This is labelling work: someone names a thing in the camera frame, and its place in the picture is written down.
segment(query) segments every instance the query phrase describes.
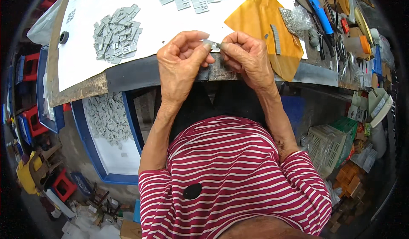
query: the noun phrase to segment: hand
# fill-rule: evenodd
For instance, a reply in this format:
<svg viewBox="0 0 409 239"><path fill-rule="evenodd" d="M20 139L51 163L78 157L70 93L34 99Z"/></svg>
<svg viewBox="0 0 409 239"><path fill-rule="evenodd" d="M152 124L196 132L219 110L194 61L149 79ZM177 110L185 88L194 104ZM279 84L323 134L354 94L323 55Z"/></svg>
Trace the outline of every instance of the hand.
<svg viewBox="0 0 409 239"><path fill-rule="evenodd" d="M220 47L226 64L241 73L249 87L254 90L277 88L264 41L238 31L225 37Z"/></svg>
<svg viewBox="0 0 409 239"><path fill-rule="evenodd" d="M187 98L200 65L207 67L215 60L210 44L201 40L209 34L202 31L183 31L157 52L162 104L180 107Z"/></svg>

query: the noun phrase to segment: wooden board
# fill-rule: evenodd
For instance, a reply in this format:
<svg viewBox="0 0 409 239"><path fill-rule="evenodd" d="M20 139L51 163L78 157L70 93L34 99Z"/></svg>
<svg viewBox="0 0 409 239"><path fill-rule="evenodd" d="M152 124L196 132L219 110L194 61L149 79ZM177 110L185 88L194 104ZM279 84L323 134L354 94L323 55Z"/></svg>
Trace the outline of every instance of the wooden board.
<svg viewBox="0 0 409 239"><path fill-rule="evenodd" d="M60 92L58 83L58 40L60 37L61 25L69 0L61 2L57 17L54 22L54 28L51 35L48 59L47 59L47 88L49 95L49 104L55 107L64 103L69 103L75 100L84 99L87 97L108 93L108 86L105 72L95 75L81 83L78 83L70 88Z"/></svg>

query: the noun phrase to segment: bag of metal pieces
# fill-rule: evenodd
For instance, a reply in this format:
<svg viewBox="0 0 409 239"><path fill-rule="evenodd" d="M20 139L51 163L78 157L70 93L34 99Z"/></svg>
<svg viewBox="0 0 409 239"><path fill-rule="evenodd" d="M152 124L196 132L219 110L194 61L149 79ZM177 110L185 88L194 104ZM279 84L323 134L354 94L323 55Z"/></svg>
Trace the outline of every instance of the bag of metal pieces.
<svg viewBox="0 0 409 239"><path fill-rule="evenodd" d="M301 6L294 7L291 11L285 8L279 8L280 14L288 31L297 36L299 39L304 39L304 31L313 27L313 24L307 12Z"/></svg>

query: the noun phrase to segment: green box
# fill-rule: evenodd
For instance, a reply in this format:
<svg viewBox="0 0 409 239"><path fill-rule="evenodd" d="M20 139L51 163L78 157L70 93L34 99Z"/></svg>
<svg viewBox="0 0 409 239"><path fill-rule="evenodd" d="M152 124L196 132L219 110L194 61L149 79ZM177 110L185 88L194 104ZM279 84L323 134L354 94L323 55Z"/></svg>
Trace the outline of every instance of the green box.
<svg viewBox="0 0 409 239"><path fill-rule="evenodd" d="M341 155L337 161L337 164L335 165L335 168L338 168L351 152L352 144L354 144L355 135L357 133L358 121L347 117L341 117L334 123L330 124L330 126L340 130L343 133L346 133L345 144L342 147Z"/></svg>

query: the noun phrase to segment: fingernail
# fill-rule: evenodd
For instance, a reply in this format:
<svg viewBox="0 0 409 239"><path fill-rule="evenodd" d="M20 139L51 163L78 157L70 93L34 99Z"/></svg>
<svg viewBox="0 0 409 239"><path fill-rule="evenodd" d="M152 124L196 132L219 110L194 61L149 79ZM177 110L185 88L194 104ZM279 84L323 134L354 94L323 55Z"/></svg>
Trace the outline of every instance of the fingernail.
<svg viewBox="0 0 409 239"><path fill-rule="evenodd" d="M203 46L207 51L210 51L212 49L212 45L210 43L204 43Z"/></svg>
<svg viewBox="0 0 409 239"><path fill-rule="evenodd" d="M228 48L229 44L227 42L222 42L220 44L220 48L226 50Z"/></svg>

